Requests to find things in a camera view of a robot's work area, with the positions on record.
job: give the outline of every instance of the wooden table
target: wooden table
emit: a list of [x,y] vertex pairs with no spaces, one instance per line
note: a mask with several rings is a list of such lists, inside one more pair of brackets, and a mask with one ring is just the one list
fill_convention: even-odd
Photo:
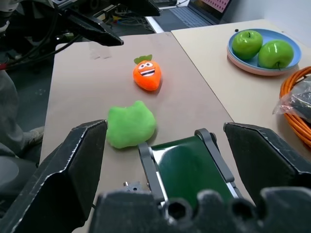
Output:
[[[293,71],[283,76],[263,77],[247,73],[227,60],[226,47],[235,29],[252,28],[286,34],[264,19],[176,30],[172,33],[235,122],[270,128],[301,155],[311,159],[311,153],[293,133],[284,116],[272,115],[281,84]],[[311,48],[295,41],[302,51],[299,68],[311,66]]]
[[[149,145],[192,136],[199,128],[214,132],[237,187],[249,199],[223,132],[223,124],[232,119],[174,36],[160,33],[122,39],[123,46],[102,47],[98,59],[90,55],[94,47],[88,42],[75,43],[55,56],[41,161],[73,127],[107,118],[112,106],[142,100],[157,120],[157,132]],[[162,69],[162,86],[155,94],[142,91],[132,78],[134,58],[147,54]],[[138,150],[116,150],[106,143],[97,194],[135,181],[146,187]],[[75,232],[85,233],[88,224]]]

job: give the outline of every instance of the green plush toy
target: green plush toy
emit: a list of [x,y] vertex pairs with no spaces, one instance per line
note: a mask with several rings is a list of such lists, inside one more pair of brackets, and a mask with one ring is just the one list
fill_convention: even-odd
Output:
[[142,101],[125,108],[110,108],[107,121],[106,138],[118,149],[147,141],[156,129],[156,119]]

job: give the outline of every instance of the pink plate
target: pink plate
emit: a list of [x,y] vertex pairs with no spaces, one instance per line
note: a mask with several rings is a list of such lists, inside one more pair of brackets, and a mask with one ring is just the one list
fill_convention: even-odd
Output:
[[229,52],[229,49],[227,48],[227,57],[228,59],[235,64],[238,68],[241,68],[247,72],[250,72],[252,74],[258,74],[258,75],[262,75],[262,76],[277,76],[277,75],[282,75],[282,74],[286,74],[288,71],[292,70],[292,69],[288,69],[288,70],[278,70],[278,71],[267,71],[267,70],[262,70],[260,68],[253,68],[251,66],[247,66],[241,62],[239,62],[238,60],[236,60],[231,53]]

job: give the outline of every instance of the plastic bag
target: plastic bag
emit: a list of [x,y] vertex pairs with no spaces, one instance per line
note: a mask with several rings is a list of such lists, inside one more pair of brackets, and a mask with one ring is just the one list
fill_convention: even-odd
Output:
[[273,114],[284,113],[296,114],[311,123],[311,76],[297,83],[279,100]]

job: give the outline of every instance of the carrot plush face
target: carrot plush face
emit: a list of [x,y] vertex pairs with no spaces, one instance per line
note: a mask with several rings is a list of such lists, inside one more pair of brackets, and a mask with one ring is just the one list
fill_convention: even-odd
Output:
[[151,59],[152,55],[148,55],[134,60],[137,64],[133,71],[134,81],[147,91],[158,89],[162,75],[159,64]]

